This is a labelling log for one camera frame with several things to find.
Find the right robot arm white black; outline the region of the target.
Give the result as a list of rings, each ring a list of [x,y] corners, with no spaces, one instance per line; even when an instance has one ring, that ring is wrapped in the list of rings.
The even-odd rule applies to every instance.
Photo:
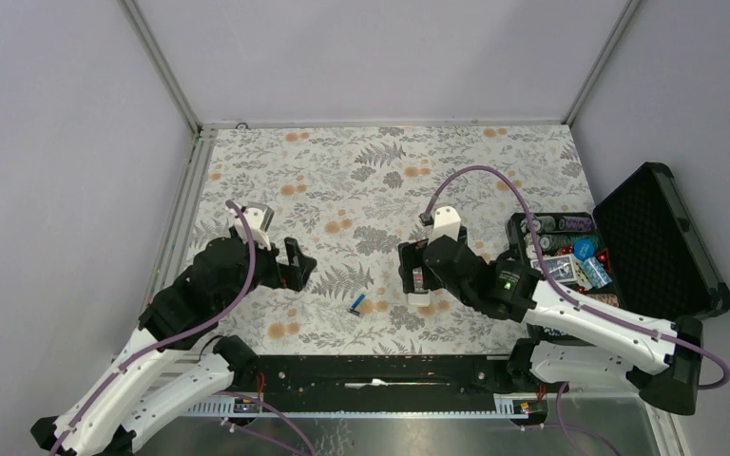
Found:
[[[647,404],[689,416],[700,389],[699,319],[675,321],[609,306],[558,283],[507,254],[487,262],[464,241],[439,237],[397,247],[398,273],[409,301],[425,304],[445,290],[493,319],[541,326],[574,337],[570,344],[515,343],[507,377],[517,390],[570,383],[630,390]]]

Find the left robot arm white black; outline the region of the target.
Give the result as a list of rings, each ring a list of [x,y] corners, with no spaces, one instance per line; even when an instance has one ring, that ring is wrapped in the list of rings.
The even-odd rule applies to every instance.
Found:
[[[130,455],[175,417],[208,395],[256,381],[256,355],[237,336],[221,337],[211,354],[168,385],[155,380],[182,359],[230,309],[258,287],[302,291],[317,267],[298,242],[265,247],[237,235],[218,237],[160,290],[121,353],[69,411],[38,419],[30,434],[51,455]]]

